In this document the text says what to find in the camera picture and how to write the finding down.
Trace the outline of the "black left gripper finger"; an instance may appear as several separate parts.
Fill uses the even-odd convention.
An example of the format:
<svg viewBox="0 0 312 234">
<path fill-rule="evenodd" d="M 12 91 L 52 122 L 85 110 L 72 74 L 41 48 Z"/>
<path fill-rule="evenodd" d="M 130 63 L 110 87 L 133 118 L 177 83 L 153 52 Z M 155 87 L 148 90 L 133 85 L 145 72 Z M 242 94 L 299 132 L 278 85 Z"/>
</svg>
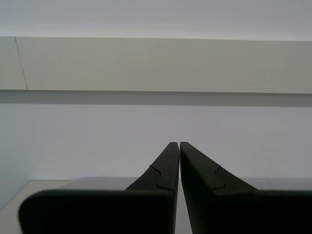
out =
<svg viewBox="0 0 312 234">
<path fill-rule="evenodd" d="M 194 234 L 309 234 L 310 191 L 259 190 L 188 142 L 180 144 L 181 182 Z"/>
<path fill-rule="evenodd" d="M 172 234 L 180 151 L 169 143 L 124 190 L 44 190 L 19 207 L 24 234 Z"/>
</svg>

